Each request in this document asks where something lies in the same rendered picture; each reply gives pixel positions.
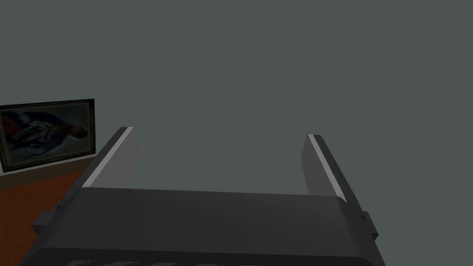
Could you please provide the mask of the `dark framed wall picture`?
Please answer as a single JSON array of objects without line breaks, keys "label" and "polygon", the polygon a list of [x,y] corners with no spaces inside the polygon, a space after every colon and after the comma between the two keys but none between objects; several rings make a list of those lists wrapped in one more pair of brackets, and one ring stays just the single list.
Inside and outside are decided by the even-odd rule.
[{"label": "dark framed wall picture", "polygon": [[94,99],[0,106],[0,164],[5,173],[95,152]]}]

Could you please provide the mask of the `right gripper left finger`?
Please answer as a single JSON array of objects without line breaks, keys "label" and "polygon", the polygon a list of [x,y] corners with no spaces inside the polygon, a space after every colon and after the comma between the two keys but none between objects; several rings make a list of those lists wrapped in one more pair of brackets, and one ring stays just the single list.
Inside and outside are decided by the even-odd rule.
[{"label": "right gripper left finger", "polygon": [[74,184],[75,188],[127,188],[138,159],[133,127],[121,127]]}]

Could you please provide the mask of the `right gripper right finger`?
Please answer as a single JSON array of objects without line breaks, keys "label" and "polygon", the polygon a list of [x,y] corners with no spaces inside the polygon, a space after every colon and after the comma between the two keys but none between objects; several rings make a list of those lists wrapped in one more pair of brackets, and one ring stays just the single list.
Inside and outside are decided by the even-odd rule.
[{"label": "right gripper right finger", "polygon": [[320,135],[306,135],[301,164],[310,195],[333,196],[347,203],[358,203],[347,179]]}]

